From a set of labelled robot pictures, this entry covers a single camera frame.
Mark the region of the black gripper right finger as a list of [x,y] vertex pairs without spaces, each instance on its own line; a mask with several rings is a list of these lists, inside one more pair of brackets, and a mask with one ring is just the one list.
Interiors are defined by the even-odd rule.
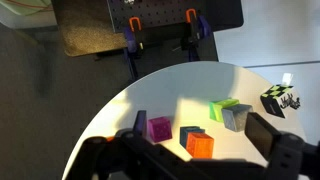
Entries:
[[247,114],[244,133],[265,163],[268,163],[281,133],[256,112]]

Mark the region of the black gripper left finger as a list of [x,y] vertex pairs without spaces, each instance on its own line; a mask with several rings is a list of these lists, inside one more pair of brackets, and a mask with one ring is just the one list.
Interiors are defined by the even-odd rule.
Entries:
[[146,136],[146,121],[147,111],[139,110],[135,118],[133,130],[143,137]]

